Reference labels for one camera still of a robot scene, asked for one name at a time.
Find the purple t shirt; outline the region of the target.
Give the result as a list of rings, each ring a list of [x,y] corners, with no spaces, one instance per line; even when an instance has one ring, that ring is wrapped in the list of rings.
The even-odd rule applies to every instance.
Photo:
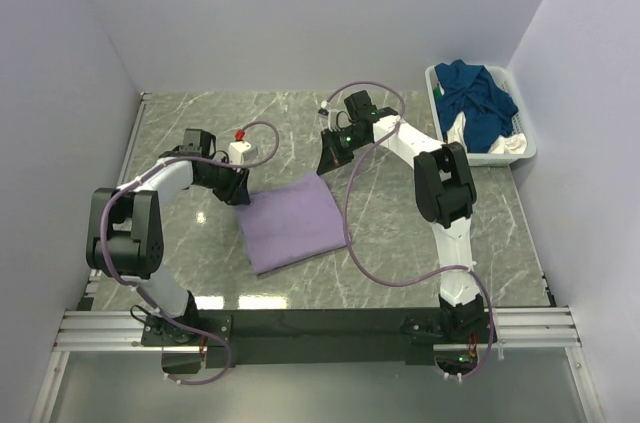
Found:
[[[244,251],[261,275],[346,246],[342,213],[315,172],[236,208]]]

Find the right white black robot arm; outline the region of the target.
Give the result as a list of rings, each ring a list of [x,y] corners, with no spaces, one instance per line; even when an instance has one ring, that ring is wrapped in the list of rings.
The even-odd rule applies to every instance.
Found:
[[[434,233],[439,268],[405,282],[376,277],[359,261],[352,247],[348,222],[343,222],[347,250],[356,267],[370,280],[387,287],[407,287],[435,275],[441,277],[439,305],[445,332],[472,333],[487,321],[490,303],[486,288],[474,272],[470,226],[477,192],[465,149],[427,136],[403,118],[401,112],[376,107],[368,92],[358,91],[334,110],[326,101],[318,114],[327,121],[321,132],[319,175],[354,161],[354,151],[383,147],[413,171],[414,195],[420,215]]]

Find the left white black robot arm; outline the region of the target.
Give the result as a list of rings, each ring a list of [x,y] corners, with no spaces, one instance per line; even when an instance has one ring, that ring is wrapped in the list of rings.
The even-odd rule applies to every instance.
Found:
[[[183,142],[160,155],[150,175],[92,194],[86,243],[89,268],[135,290],[160,314],[184,326],[198,325],[195,298],[162,267],[161,207],[192,186],[212,191],[231,205],[250,203],[250,170],[226,152],[215,159],[216,137],[201,129],[185,131]]]

